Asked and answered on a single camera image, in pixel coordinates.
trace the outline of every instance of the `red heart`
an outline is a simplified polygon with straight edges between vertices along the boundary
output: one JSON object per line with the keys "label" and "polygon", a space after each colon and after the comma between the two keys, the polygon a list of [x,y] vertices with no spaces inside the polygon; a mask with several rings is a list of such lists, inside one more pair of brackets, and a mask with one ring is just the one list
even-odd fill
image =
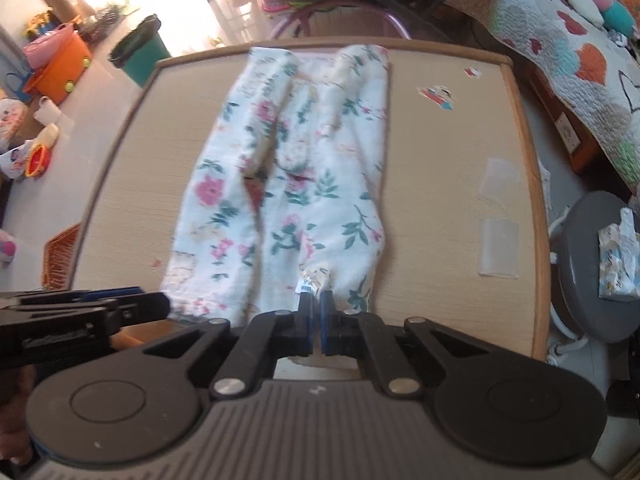
{"label": "red heart", "polygon": [[564,26],[570,33],[575,34],[576,36],[584,36],[587,33],[587,29],[584,28],[580,23],[576,22],[566,12],[558,10],[558,16],[560,16],[560,18],[564,20]]}
{"label": "red heart", "polygon": [[531,41],[531,51],[537,56],[542,50],[542,44],[536,38],[529,38]]}
{"label": "red heart", "polygon": [[605,76],[607,75],[607,60],[601,51],[591,43],[585,43],[575,53],[580,58],[580,66],[575,75],[585,81],[600,83],[604,86]]}

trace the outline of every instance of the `white label on bed frame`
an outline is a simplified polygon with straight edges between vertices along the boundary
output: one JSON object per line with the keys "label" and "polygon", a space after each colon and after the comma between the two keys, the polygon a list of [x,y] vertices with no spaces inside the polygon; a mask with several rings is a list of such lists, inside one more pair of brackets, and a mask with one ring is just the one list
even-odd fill
{"label": "white label on bed frame", "polygon": [[575,149],[580,146],[580,139],[578,135],[576,135],[574,127],[571,126],[569,119],[566,114],[562,112],[558,120],[556,121],[556,128],[560,133],[560,137],[562,137],[562,142],[564,142],[564,146],[566,150],[571,155]]}

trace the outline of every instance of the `gray stool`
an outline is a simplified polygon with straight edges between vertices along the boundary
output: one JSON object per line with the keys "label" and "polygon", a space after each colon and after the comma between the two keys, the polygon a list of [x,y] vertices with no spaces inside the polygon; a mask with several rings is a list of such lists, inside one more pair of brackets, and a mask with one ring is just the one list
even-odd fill
{"label": "gray stool", "polygon": [[[569,211],[554,244],[564,302],[558,301],[552,308],[576,335],[605,343],[622,341],[640,326],[640,300],[622,303],[598,297],[598,231],[620,223],[620,208],[625,206],[617,196],[605,191],[585,195]],[[640,220],[636,215],[634,219],[636,232],[640,232]]]}

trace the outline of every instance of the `patterned bedspread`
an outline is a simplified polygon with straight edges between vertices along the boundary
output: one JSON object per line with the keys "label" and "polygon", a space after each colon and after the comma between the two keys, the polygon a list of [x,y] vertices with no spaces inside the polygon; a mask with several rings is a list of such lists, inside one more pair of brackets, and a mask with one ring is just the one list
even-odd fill
{"label": "patterned bedspread", "polygon": [[448,0],[535,63],[626,184],[640,183],[640,68],[564,0]]}

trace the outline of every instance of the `brown woven basket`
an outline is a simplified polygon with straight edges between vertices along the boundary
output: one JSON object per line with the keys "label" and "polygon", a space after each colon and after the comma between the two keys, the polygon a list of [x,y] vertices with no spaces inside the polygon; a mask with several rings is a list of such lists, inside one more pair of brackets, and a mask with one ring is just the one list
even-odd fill
{"label": "brown woven basket", "polygon": [[66,287],[79,230],[80,224],[71,226],[45,244],[44,264],[40,277],[43,288],[62,290]]}

